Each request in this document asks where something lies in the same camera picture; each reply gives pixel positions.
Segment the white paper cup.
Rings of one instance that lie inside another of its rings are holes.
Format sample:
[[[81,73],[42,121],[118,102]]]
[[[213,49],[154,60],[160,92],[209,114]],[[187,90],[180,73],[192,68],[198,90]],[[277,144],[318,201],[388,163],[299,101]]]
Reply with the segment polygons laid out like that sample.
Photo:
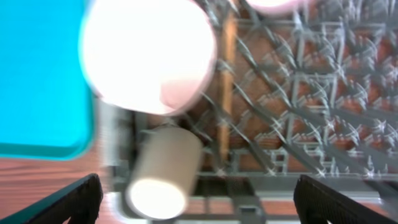
[[[127,185],[128,206],[154,220],[181,215],[195,188],[202,149],[200,139],[186,129],[155,129],[145,138]]]

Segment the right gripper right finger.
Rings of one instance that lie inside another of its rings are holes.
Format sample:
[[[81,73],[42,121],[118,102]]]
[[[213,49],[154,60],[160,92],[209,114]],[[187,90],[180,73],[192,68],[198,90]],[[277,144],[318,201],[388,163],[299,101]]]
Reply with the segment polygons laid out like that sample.
[[[294,203],[303,224],[397,223],[307,175],[297,181]]]

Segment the wooden chopstick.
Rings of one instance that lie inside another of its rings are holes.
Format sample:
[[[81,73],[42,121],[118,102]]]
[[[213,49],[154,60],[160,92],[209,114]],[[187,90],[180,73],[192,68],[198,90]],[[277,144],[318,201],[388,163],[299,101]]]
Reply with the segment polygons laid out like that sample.
[[[218,138],[220,141],[220,154],[223,160],[228,159],[229,154],[229,119],[232,111],[233,99],[233,67],[236,55],[236,36],[237,23],[235,13],[229,11],[223,23],[222,33],[222,50],[223,61],[229,66],[221,71],[220,84],[221,84],[221,107],[224,115],[223,120],[219,126]]]

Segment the large white pink plate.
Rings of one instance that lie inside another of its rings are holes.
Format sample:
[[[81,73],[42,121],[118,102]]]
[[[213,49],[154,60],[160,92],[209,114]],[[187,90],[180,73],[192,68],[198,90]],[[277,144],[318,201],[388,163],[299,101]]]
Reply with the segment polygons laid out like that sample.
[[[247,0],[256,12],[260,14],[282,15],[293,12],[296,9],[310,3],[309,0]]]

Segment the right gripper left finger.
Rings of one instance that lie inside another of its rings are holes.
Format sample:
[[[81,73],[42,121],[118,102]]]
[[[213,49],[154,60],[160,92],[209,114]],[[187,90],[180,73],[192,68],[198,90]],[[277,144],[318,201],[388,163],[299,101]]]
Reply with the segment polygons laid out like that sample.
[[[99,216],[102,199],[99,175],[92,173],[3,218],[1,224],[94,224]]]

